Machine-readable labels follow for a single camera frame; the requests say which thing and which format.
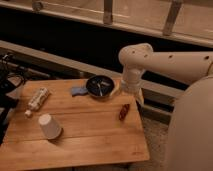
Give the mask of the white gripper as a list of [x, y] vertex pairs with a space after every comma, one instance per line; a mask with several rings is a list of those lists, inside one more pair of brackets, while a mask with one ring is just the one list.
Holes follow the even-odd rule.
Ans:
[[129, 69], [124, 68], [121, 78], [121, 87], [120, 83], [115, 86], [113, 91], [110, 93], [110, 97], [113, 97], [121, 92], [121, 89], [127, 93], [136, 94], [136, 101], [143, 106], [144, 97], [141, 90], [141, 77], [143, 75], [142, 70], [138, 69]]

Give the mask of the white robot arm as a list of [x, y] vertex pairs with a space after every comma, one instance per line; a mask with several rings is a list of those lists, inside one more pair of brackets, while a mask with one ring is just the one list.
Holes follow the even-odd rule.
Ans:
[[213, 51], [156, 52], [148, 43], [122, 47], [121, 89], [140, 97], [151, 71], [188, 86], [174, 101], [164, 171], [213, 171]]

